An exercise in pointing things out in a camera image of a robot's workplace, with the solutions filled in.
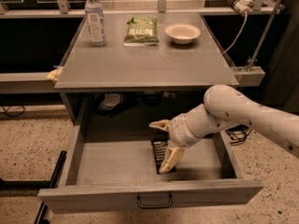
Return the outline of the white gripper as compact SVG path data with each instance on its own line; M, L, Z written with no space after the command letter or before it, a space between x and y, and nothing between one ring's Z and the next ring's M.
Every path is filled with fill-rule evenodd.
M164 160L159 168L159 174L169 173L184 155L185 147L191 147L199 141L190 131L187 119L180 114L170 121L162 119L149 124L152 129L159 129L169 134L169 139L178 147L167 147Z

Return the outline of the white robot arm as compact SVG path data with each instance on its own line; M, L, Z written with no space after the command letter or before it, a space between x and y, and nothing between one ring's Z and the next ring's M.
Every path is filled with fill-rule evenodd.
M179 162L187 147L211 133L219 133L243 124L299 157L299 117L253 102L236 89L226 85L210 87L204 102L187 113L149 126L168 132L164 160L159 168L167 174Z

